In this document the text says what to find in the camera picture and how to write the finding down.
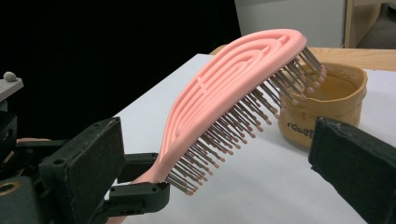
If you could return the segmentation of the black curtain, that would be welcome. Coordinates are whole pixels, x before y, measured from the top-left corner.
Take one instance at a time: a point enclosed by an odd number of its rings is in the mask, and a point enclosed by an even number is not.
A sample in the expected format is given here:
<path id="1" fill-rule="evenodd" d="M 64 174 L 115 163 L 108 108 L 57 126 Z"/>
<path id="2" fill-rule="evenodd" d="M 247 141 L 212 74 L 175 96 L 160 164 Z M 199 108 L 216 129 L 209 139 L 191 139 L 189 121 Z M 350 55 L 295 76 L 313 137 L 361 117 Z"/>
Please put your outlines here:
<path id="1" fill-rule="evenodd" d="M 70 139 L 239 36 L 234 0 L 0 0 L 17 136 Z"/>

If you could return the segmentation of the white cabinet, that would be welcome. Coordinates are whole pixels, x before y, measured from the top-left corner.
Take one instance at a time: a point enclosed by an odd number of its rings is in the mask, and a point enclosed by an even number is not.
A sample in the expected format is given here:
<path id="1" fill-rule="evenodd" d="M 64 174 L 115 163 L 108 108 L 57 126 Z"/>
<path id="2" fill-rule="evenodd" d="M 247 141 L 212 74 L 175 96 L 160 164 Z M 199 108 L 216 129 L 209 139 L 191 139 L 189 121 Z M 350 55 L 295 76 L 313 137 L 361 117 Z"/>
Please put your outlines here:
<path id="1" fill-rule="evenodd" d="M 346 0 L 234 0 L 240 31 L 290 28 L 303 33 L 309 47 L 344 46 Z"/>

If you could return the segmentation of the brown paper container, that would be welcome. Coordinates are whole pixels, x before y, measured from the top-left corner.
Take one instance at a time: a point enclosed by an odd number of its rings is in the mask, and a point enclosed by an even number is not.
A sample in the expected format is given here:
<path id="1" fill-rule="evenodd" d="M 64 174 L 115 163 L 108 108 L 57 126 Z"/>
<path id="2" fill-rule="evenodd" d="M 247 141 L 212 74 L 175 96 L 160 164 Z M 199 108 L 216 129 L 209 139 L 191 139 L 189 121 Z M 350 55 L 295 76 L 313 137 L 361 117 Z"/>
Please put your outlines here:
<path id="1" fill-rule="evenodd" d="M 283 136 L 296 144 L 310 147 L 317 117 L 341 120 L 355 127 L 361 121 L 361 106 L 366 95 L 367 73 L 351 65 L 324 63 L 327 77 L 313 92 L 304 90 L 305 99 L 298 94 L 295 105 L 283 97 L 277 122 Z"/>

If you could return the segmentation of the wooden desk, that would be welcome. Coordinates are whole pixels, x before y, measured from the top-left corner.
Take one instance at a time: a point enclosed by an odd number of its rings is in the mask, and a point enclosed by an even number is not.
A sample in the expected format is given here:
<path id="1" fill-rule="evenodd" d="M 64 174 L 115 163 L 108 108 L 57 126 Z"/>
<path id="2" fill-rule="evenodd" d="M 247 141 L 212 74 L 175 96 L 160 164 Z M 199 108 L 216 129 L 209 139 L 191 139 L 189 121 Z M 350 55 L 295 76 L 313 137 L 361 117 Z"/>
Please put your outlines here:
<path id="1" fill-rule="evenodd" d="M 346 0 L 346 49 L 396 49 L 396 0 Z"/>

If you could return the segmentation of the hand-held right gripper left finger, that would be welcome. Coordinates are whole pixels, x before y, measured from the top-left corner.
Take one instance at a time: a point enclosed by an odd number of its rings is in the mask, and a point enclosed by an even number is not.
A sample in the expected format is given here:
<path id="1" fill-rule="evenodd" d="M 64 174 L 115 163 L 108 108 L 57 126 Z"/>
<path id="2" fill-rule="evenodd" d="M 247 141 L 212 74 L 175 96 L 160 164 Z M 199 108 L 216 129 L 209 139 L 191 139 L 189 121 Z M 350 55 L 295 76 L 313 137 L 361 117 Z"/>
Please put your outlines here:
<path id="1" fill-rule="evenodd" d="M 43 186 L 53 189 L 63 224 L 89 224 L 125 165 L 120 119 L 89 126 L 39 164 Z"/>

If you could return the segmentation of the pink hairbrush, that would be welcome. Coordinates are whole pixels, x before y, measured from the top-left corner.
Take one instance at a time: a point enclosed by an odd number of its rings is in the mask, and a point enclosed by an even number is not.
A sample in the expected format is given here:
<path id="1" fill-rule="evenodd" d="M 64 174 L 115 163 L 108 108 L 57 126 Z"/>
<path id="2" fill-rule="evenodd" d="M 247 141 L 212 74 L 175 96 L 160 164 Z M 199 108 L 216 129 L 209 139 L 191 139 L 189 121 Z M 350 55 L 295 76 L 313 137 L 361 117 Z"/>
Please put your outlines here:
<path id="1" fill-rule="evenodd" d="M 292 29 L 245 35 L 221 49 L 184 88 L 165 124 L 158 158 L 133 180 L 168 183 L 192 195 L 225 155 L 287 103 L 325 81 L 326 68 Z"/>

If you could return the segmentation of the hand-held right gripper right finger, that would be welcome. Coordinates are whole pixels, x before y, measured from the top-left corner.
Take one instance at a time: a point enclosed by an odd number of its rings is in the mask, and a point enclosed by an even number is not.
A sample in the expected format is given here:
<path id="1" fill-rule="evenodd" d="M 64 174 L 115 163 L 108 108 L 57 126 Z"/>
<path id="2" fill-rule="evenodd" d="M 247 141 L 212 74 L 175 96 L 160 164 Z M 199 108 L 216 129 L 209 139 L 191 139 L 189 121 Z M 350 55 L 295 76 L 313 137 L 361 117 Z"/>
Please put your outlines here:
<path id="1" fill-rule="evenodd" d="M 396 147 L 343 121 L 318 118 L 308 161 L 368 224 L 396 224 Z"/>

